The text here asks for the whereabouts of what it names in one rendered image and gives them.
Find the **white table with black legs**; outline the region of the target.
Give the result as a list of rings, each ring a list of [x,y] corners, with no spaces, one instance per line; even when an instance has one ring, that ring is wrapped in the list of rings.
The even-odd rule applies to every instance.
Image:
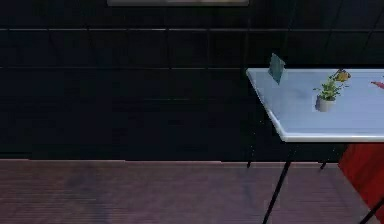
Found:
[[[288,189],[296,147],[306,143],[384,143],[384,69],[350,69],[341,95],[320,112],[316,90],[334,69],[289,69],[279,82],[265,68],[250,68],[247,77],[282,142],[289,147],[262,224],[270,224],[276,202]]]

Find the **teal flat card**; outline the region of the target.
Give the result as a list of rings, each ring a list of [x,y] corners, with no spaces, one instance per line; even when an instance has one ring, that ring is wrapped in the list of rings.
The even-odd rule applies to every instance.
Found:
[[[277,54],[273,53],[270,58],[268,73],[277,84],[280,83],[284,70],[285,62]]]

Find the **green houseplant in white pot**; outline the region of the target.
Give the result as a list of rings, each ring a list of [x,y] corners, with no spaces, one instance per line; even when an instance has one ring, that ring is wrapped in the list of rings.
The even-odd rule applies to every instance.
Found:
[[[317,91],[315,109],[319,112],[328,112],[336,102],[336,98],[341,95],[341,91],[347,88],[348,84],[344,81],[328,79]]]

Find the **yellow round object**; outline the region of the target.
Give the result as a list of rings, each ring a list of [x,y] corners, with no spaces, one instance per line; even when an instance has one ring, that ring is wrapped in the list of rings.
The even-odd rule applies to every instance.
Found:
[[[331,79],[335,82],[346,82],[350,78],[351,78],[351,75],[345,69],[338,69],[331,76]]]

